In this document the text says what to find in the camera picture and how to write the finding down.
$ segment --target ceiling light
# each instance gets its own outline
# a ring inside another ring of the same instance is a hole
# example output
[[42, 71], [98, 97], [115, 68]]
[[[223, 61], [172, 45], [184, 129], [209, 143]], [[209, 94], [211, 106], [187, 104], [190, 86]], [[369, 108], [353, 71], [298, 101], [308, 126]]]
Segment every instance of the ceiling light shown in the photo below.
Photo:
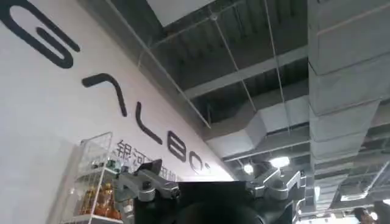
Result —
[[314, 196], [316, 197], [316, 201], [318, 201], [319, 194], [321, 193], [321, 188], [319, 186], [316, 186], [314, 188]]
[[384, 199], [383, 200], [383, 203], [387, 204], [387, 205], [390, 205], [390, 199]]
[[290, 159], [287, 156], [274, 158], [269, 161], [271, 165], [276, 168], [281, 168], [283, 166], [288, 166], [290, 164]]
[[355, 201], [355, 200], [360, 200], [364, 199], [367, 196], [367, 192], [362, 192], [358, 194], [349, 194], [349, 195], [342, 195], [341, 196], [341, 201]]
[[372, 217], [372, 219], [374, 219], [375, 221], [377, 221], [378, 220], [378, 215], [377, 215], [377, 213], [375, 213], [375, 212], [371, 212], [371, 217]]
[[246, 164], [246, 165], [244, 166], [244, 171], [245, 171], [246, 173], [248, 173], [248, 174], [251, 174], [251, 173], [254, 172], [254, 167], [253, 167], [252, 165], [250, 165], [250, 164]]

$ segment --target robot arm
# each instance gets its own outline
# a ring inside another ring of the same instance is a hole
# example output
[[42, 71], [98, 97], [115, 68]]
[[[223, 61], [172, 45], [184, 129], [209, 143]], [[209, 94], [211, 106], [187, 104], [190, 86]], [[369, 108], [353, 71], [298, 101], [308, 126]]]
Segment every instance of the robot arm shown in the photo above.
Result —
[[[158, 176], [161, 164], [118, 174], [114, 199], [124, 224], [288, 224], [305, 198], [300, 172], [281, 176], [272, 169], [253, 181], [176, 183]], [[131, 199], [134, 218], [126, 209]]]

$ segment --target black logo lettering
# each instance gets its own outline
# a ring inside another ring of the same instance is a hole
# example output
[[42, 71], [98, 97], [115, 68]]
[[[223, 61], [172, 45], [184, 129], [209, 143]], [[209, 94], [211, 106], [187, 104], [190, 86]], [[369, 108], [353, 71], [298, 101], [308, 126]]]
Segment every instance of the black logo lettering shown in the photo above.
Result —
[[119, 103], [119, 107], [121, 108], [122, 115], [124, 117], [127, 116], [126, 105], [124, 104], [123, 93], [122, 93], [121, 87], [119, 86], [119, 83], [112, 76], [110, 76], [109, 74], [106, 74], [106, 73], [100, 73], [97, 75], [92, 75], [92, 76], [89, 76], [87, 78], [84, 78], [84, 79], [82, 79], [81, 82], [82, 82], [83, 86], [87, 87], [87, 88], [94, 86], [94, 85], [97, 85], [97, 84], [102, 83], [102, 82], [110, 82], [114, 86], [115, 91], [116, 91], [116, 95], [118, 96], [118, 103]]
[[143, 123], [142, 123], [142, 120], [141, 120], [141, 110], [142, 110], [142, 104], [140, 102], [137, 102], [136, 103], [137, 106], [135, 108], [135, 119], [136, 119], [136, 123], [138, 124], [139, 128], [145, 133], [147, 134], [149, 137], [151, 137], [154, 141], [156, 141], [157, 143], [159, 143], [160, 145], [163, 144], [163, 141], [161, 140], [160, 137], [158, 137], [155, 133], [152, 132], [152, 130], [148, 129]]
[[37, 34], [42, 37], [45, 41], [51, 44], [54, 48], [56, 48], [63, 56], [60, 58], [51, 50], [49, 50], [46, 46], [40, 43], [37, 39], [35, 39], [31, 34], [25, 31], [22, 27], [20, 27], [11, 17], [11, 7], [20, 6], [31, 12], [37, 19], [39, 19], [43, 24], [45, 24], [50, 30], [52, 30], [61, 40], [63, 40], [69, 47], [71, 47], [74, 51], [79, 52], [80, 47], [68, 37], [58, 26], [56, 26], [48, 17], [46, 17], [41, 11], [39, 11], [33, 4], [28, 2], [27, 0], [2, 0], [0, 1], [0, 20], [2, 23], [11, 30], [16, 36], [20, 39], [24, 40], [27, 44], [32, 46], [36, 51], [41, 53], [41, 55], [45, 56], [51, 62], [56, 64], [57, 66], [68, 69], [73, 66], [73, 57], [71, 53], [62, 46], [54, 37], [47, 33], [41, 27], [37, 27]]
[[[193, 169], [193, 171], [195, 171], [196, 173], [200, 172], [203, 169], [203, 162], [200, 156], [198, 156], [194, 151], [190, 151], [189, 158], [190, 158], [190, 166]], [[194, 161], [193, 161], [194, 158], [198, 160], [200, 167], [196, 167], [194, 165]]]
[[184, 142], [173, 131], [168, 131], [166, 143], [168, 145], [168, 150], [184, 163], [187, 154], [187, 148], [185, 147]]

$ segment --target ceiling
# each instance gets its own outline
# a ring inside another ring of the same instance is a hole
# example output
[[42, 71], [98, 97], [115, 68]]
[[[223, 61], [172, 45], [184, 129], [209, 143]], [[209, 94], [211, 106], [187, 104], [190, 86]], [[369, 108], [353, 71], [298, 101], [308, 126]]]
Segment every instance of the ceiling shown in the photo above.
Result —
[[194, 1], [164, 21], [174, 6], [148, 2], [83, 1], [237, 179], [288, 156], [282, 171], [308, 177], [304, 215], [390, 197], [385, 1]]

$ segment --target metal shelf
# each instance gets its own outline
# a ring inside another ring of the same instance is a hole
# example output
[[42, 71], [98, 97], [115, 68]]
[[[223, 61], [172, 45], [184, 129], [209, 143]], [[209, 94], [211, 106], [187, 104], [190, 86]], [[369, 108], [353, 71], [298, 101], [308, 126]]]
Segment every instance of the metal shelf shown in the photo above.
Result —
[[91, 224], [112, 224], [112, 223], [120, 223], [122, 224], [122, 220], [110, 219], [107, 217], [99, 216], [99, 215], [78, 215], [69, 220], [65, 220], [62, 223], [83, 223], [88, 222], [91, 219]]
[[91, 176], [91, 175], [97, 175], [97, 174], [101, 173], [103, 170], [104, 170], [105, 174], [109, 174], [112, 176], [116, 175], [116, 172], [114, 170], [111, 170], [107, 167], [98, 167], [95, 169], [90, 169], [90, 170], [85, 171], [85, 172], [81, 172], [80, 175], [78, 175], [77, 180], [81, 180], [81, 179], [86, 178], [86, 177]]

